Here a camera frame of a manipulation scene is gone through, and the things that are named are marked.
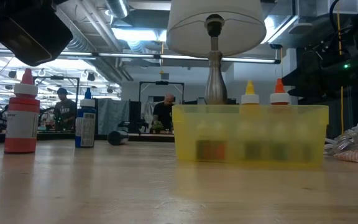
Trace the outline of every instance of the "yellow bottle cap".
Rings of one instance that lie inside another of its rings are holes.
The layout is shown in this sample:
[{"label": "yellow bottle cap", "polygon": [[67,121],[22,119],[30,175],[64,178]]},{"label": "yellow bottle cap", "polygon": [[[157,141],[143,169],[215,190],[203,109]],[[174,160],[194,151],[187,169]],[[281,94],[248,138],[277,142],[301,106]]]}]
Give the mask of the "yellow bottle cap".
[{"label": "yellow bottle cap", "polygon": [[246,94],[241,97],[241,104],[259,104],[259,96],[255,94],[252,80],[248,81]]},{"label": "yellow bottle cap", "polygon": [[252,80],[248,81],[247,88],[246,88],[246,95],[247,94],[255,94],[254,84],[252,83]]}]

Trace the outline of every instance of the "yellow plastic bin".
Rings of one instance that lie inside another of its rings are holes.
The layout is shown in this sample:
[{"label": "yellow plastic bin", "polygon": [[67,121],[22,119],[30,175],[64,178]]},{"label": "yellow plastic bin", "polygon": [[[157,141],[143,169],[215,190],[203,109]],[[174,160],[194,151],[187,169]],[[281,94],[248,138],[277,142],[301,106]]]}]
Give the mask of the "yellow plastic bin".
[{"label": "yellow plastic bin", "polygon": [[176,105],[177,158],[318,166],[328,106]]}]

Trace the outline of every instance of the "person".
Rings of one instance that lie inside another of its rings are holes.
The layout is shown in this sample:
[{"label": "person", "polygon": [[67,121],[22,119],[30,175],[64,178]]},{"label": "person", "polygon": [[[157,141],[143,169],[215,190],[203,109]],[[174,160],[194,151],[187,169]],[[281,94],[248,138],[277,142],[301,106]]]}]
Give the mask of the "person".
[{"label": "person", "polygon": [[60,115],[61,122],[60,124],[56,123],[56,130],[63,131],[65,129],[73,129],[77,105],[74,101],[67,98],[66,89],[59,88],[57,95],[59,96],[60,102],[56,103],[53,113],[55,116]]},{"label": "person", "polygon": [[154,106],[153,121],[161,121],[164,129],[171,130],[172,127],[172,106],[175,97],[172,94],[166,94],[164,101]]}]

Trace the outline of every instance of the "white bottle cap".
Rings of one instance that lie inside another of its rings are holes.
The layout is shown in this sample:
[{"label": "white bottle cap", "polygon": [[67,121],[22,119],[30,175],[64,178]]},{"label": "white bottle cap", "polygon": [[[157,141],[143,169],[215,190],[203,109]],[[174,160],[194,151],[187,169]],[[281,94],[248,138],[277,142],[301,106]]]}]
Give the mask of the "white bottle cap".
[{"label": "white bottle cap", "polygon": [[241,96],[241,104],[259,104],[259,95],[245,94]]},{"label": "white bottle cap", "polygon": [[80,101],[80,106],[90,106],[94,107],[94,100],[92,99],[84,99]]},{"label": "white bottle cap", "polygon": [[270,95],[270,103],[290,103],[290,95],[288,93],[273,93]]},{"label": "white bottle cap", "polygon": [[38,87],[36,87],[35,85],[17,83],[17,84],[15,84],[15,89],[13,90],[13,93],[15,95],[16,94],[27,94],[27,95],[37,96]]}]

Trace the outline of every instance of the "wooden table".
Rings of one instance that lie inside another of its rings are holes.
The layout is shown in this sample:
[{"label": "wooden table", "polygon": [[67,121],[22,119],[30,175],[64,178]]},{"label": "wooden table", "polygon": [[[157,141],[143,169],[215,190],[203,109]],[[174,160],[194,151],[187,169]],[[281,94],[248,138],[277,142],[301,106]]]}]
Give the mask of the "wooden table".
[{"label": "wooden table", "polygon": [[358,223],[358,164],[257,170],[175,160],[173,143],[4,155],[0,223]]}]

